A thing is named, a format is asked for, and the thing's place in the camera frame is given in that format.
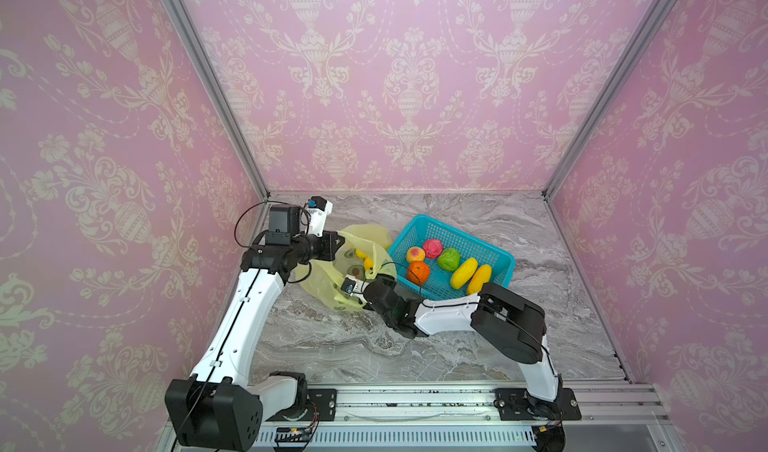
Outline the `orange round fruit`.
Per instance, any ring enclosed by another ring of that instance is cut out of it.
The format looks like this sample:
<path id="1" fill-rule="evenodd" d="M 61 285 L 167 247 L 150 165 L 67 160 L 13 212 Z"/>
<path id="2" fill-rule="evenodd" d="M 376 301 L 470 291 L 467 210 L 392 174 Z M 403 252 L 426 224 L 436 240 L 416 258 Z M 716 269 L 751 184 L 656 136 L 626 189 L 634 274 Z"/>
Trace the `orange round fruit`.
<path id="1" fill-rule="evenodd" d="M 426 262 L 414 262 L 406 269 L 406 278 L 416 286 L 424 286 L 431 274 L 430 266 Z"/>

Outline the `yellow-green plastic bag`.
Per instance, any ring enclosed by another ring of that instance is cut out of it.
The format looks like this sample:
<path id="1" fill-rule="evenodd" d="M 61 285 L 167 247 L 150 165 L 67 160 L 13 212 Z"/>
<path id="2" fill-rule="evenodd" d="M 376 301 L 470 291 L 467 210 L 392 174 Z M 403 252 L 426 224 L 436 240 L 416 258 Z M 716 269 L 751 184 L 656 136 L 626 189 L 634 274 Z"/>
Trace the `yellow-green plastic bag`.
<path id="1" fill-rule="evenodd" d="M 356 312 L 364 308 L 364 299 L 360 302 L 341 292 L 344 278 L 351 275 L 368 285 L 378 275 L 390 275 L 397 282 L 396 265 L 388 253 L 393 239 L 386 227 L 374 224 L 353 224 L 341 229 L 339 234 L 345 238 L 345 243 L 332 262 L 312 260 L 311 266 L 299 265 L 295 275 L 301 279 L 299 286 L 326 307 Z M 365 271 L 364 260 L 356 256 L 356 249 L 362 250 L 374 261 L 373 273 Z"/>

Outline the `green fruit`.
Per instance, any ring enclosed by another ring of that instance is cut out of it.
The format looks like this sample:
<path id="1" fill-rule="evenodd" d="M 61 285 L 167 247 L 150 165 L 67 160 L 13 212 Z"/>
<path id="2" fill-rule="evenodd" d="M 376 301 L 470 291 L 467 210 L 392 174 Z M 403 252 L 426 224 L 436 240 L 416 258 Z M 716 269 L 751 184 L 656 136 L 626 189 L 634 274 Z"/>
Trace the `green fruit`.
<path id="1" fill-rule="evenodd" d="M 445 248 L 443 253 L 436 259 L 437 265 L 444 271 L 455 272 L 462 262 L 460 252 L 453 247 Z"/>

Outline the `yellow banana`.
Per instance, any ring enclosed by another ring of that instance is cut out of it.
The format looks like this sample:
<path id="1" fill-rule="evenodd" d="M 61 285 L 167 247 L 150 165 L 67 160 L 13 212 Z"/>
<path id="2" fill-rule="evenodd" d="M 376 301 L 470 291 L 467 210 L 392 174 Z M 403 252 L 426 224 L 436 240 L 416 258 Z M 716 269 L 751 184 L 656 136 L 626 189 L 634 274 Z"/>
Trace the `yellow banana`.
<path id="1" fill-rule="evenodd" d="M 466 293 L 468 295 L 478 294 L 484 285 L 490 281 L 492 274 L 492 267 L 490 265 L 484 264 L 480 266 L 470 280 Z"/>
<path id="2" fill-rule="evenodd" d="M 464 287 L 474 276 L 478 268 L 478 261 L 475 258 L 468 258 L 462 262 L 453 272 L 450 279 L 450 286 L 454 290 Z"/>

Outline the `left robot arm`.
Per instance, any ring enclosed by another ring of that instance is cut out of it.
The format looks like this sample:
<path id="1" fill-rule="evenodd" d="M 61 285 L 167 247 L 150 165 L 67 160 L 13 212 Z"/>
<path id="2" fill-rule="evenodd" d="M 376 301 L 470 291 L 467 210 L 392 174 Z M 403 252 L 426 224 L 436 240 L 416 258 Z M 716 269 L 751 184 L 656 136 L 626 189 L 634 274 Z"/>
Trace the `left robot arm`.
<path id="1" fill-rule="evenodd" d="M 190 376 L 172 380 L 165 393 L 181 446 L 248 451 L 265 420 L 308 414 L 304 374 L 273 372 L 250 384 L 254 349 L 294 269 L 333 261 L 344 239 L 326 230 L 333 205 L 322 197 L 304 206 L 269 206 L 267 227 L 245 247 L 234 295 L 211 343 Z"/>

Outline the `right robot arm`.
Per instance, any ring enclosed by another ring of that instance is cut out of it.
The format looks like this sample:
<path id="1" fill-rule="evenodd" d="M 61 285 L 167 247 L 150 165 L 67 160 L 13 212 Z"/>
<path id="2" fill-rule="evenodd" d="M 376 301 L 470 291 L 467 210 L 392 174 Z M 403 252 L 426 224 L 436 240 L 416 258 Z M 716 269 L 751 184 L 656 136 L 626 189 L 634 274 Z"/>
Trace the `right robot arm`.
<path id="1" fill-rule="evenodd" d="M 383 275 L 355 290 L 363 307 L 401 336 L 475 332 L 518 364 L 531 403 L 553 404 L 559 398 L 562 380 L 550 356 L 540 306 L 493 282 L 478 293 L 447 300 L 406 298 L 395 285 L 395 279 Z"/>

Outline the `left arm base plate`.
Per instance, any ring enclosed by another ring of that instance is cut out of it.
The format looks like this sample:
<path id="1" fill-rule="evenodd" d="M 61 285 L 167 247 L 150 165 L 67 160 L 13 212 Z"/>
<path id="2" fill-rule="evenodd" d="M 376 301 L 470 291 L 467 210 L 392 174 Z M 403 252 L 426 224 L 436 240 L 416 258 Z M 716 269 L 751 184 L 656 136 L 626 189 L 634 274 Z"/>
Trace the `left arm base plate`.
<path id="1" fill-rule="evenodd" d="M 303 404 L 272 416 L 270 422 L 333 422 L 336 417 L 338 390 L 310 388 Z"/>

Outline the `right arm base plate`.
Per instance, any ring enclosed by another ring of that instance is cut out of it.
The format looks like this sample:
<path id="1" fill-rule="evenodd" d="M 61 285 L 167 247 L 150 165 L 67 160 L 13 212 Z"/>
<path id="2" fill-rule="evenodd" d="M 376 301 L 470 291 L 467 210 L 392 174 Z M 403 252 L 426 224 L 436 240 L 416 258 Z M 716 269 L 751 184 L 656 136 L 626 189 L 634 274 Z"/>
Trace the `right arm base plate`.
<path id="1" fill-rule="evenodd" d="M 572 389 L 558 392 L 554 402 L 537 399 L 525 388 L 494 390 L 494 407 L 502 421 L 579 421 L 582 413 Z"/>

